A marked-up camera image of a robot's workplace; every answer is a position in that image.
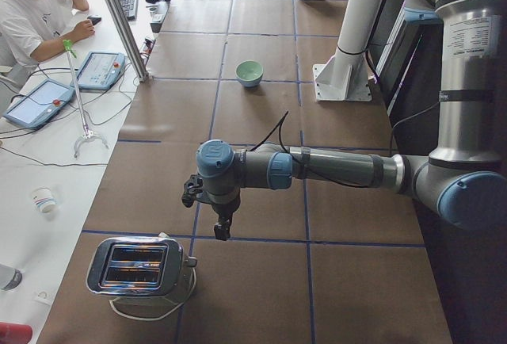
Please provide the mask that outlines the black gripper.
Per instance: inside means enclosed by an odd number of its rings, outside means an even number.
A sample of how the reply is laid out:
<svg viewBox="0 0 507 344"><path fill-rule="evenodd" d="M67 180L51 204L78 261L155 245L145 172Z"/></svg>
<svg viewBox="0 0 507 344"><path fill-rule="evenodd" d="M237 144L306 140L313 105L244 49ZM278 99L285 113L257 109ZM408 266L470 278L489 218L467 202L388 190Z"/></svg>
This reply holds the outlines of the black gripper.
<svg viewBox="0 0 507 344"><path fill-rule="evenodd" d="M211 205L219 219L214 225L215 238L228 240L231 237L233 215L241 204L240 192L214 195L203 191L202 177L199 174L191 174L184 184L181 202L185 207L192 207L195 202Z"/></svg>

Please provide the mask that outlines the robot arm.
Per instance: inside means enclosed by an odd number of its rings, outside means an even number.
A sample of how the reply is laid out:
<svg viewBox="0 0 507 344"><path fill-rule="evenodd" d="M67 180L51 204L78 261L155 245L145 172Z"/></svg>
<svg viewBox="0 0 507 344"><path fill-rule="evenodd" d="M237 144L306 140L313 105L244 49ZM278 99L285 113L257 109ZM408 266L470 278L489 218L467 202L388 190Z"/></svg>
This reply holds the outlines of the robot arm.
<svg viewBox="0 0 507 344"><path fill-rule="evenodd" d="M184 185L186 207L209 204L218 240L228 240L243 188L286 189L293 179L390 189L462 229L506 218L506 179L494 150L494 100L506 56L506 0L405 0L407 21L443 25L436 147L427 155L383 157L261 143L234 150L209 140Z"/></svg>

